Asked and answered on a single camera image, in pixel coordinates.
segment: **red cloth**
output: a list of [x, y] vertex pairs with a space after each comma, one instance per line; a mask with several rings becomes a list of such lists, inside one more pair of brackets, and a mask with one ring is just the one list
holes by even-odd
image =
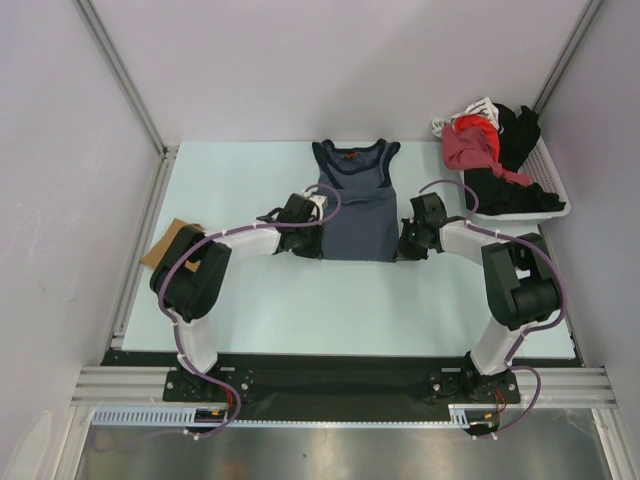
[[531, 185], [529, 175], [506, 170], [493, 158], [494, 150], [491, 141], [479, 127], [473, 126], [456, 131], [451, 125], [446, 125], [442, 129], [442, 160], [447, 168], [451, 170], [490, 168], [498, 178], [502, 177], [508, 182], [525, 187]]
[[456, 119], [456, 130], [462, 132], [469, 127], [478, 127], [482, 130], [493, 147], [493, 160], [499, 162], [500, 158], [500, 137], [498, 131], [489, 120], [480, 115], [464, 115]]

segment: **lavender wall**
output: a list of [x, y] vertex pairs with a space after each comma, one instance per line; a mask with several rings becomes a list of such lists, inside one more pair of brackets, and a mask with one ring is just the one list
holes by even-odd
[[0, 65], [1, 476], [43, 411], [46, 465], [59, 449], [158, 159], [73, 2], [1, 2]]
[[640, 2], [605, 4], [543, 116], [572, 201], [545, 224], [578, 341], [605, 365], [640, 446]]
[[96, 0], [163, 138], [422, 140], [532, 103], [586, 0]]

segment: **gray tank top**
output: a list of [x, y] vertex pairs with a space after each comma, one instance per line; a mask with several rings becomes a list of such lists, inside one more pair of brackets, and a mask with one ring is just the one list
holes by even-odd
[[[324, 225], [323, 258], [395, 261], [398, 207], [389, 163], [400, 144], [380, 139], [371, 147], [336, 148], [331, 140], [325, 140], [312, 146], [320, 167], [318, 183], [338, 189], [342, 199], [340, 213]], [[327, 196], [325, 216], [337, 204]]]

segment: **black mounting plate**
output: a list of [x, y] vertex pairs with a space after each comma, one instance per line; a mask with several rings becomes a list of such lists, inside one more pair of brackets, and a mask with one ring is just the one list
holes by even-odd
[[[214, 370], [208, 373], [210, 377], [220, 380], [235, 388], [242, 403], [251, 401], [251, 390], [253, 386], [253, 372], [248, 369], [235, 370]], [[164, 383], [162, 400], [165, 402], [226, 402], [226, 392], [185, 370], [182, 367], [172, 369], [167, 374]]]
[[462, 385], [462, 373], [454, 369], [444, 369], [429, 372], [429, 386], [431, 387], [431, 401], [441, 403], [486, 403], [495, 404], [494, 392], [500, 389], [508, 404], [517, 405], [521, 401], [520, 390], [516, 375], [509, 371], [497, 382], [486, 390], [479, 390], [470, 395], [465, 392]]

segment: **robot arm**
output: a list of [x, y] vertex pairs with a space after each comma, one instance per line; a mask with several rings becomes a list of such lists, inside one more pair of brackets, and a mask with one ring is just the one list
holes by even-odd
[[[200, 372], [209, 371], [218, 353], [206, 318], [215, 305], [229, 264], [251, 257], [293, 251], [296, 255], [319, 258], [322, 226], [257, 228], [264, 223], [305, 223], [321, 218], [325, 197], [292, 194], [284, 208], [276, 208], [259, 217], [256, 228], [231, 236], [223, 236], [198, 249], [188, 264], [182, 265], [171, 279], [164, 297], [166, 306], [178, 313], [179, 335], [186, 356]], [[151, 276], [151, 290], [159, 294], [169, 270], [207, 232], [185, 226], [177, 233]], [[187, 370], [189, 366], [178, 356]]]
[[[437, 194], [412, 198], [411, 204], [414, 217], [402, 220], [401, 258], [427, 259], [429, 250], [436, 250], [460, 255], [484, 269], [492, 317], [478, 344], [467, 353], [462, 372], [467, 397], [474, 398], [509, 371], [514, 345], [524, 330], [560, 307], [560, 288], [549, 266], [529, 248], [479, 233], [461, 217], [448, 217]], [[540, 235], [520, 238], [546, 253]]]

